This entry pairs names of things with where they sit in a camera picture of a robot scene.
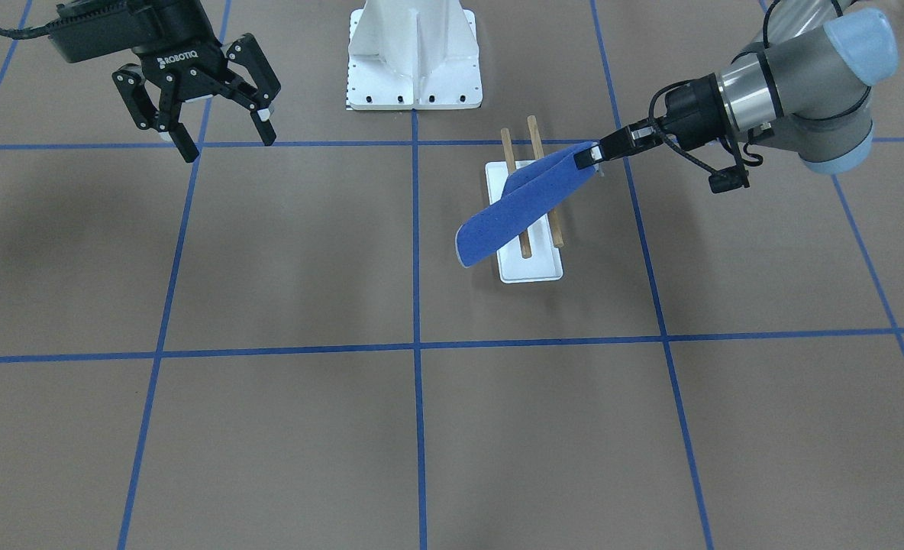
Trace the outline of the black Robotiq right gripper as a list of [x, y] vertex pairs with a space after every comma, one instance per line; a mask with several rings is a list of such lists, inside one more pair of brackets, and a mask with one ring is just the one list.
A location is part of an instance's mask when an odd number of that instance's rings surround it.
[[[112, 81], [135, 126], [155, 130], [173, 143], [187, 163], [198, 159], [199, 150], [186, 126], [180, 121], [181, 105], [221, 95], [242, 105], [261, 143], [271, 146], [276, 131], [271, 105], [281, 90], [274, 69], [253, 34], [243, 34], [223, 46], [215, 38], [190, 39], [155, 49], [152, 45], [134, 47], [140, 66], [128, 63], [112, 73]], [[146, 83], [160, 90], [155, 104]]]

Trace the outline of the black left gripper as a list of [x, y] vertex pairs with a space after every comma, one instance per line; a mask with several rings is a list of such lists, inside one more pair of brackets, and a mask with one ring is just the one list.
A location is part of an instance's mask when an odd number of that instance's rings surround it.
[[574, 154], [578, 170], [662, 145], [664, 140], [655, 126], [665, 135], [674, 136], [676, 146], [683, 152], [693, 152], [697, 147], [727, 136], [728, 123], [716, 80], [679, 82], [657, 96], [664, 99], [664, 115], [654, 116], [654, 122], [645, 118], [632, 123]]

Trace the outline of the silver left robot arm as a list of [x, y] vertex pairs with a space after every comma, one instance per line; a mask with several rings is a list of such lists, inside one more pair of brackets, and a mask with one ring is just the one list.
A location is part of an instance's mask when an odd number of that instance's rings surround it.
[[664, 86], [643, 119], [574, 154], [587, 170], [668, 146], [706, 171], [714, 193], [749, 184], [762, 157], [750, 147], [798, 154], [809, 170], [837, 175], [867, 159], [872, 91], [899, 66], [889, 18], [853, 1], [773, 1], [760, 34], [716, 73]]

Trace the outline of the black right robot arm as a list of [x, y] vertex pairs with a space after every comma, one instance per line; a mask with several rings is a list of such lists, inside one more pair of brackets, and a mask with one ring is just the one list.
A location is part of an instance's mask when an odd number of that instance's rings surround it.
[[199, 149], [180, 121], [184, 104], [219, 96], [245, 108], [261, 143], [276, 131], [271, 105], [281, 84], [253, 34], [219, 40], [199, 1], [68, 1], [40, 27], [0, 27], [0, 36], [46, 36], [67, 63], [130, 51], [136, 63], [112, 73], [124, 107], [141, 130], [153, 130], [187, 163]]

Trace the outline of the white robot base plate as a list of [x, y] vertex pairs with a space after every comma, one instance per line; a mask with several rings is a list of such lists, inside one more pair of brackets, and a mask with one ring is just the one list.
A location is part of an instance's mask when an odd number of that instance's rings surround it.
[[345, 105], [352, 111], [483, 104], [476, 15], [459, 1], [366, 1], [350, 13]]

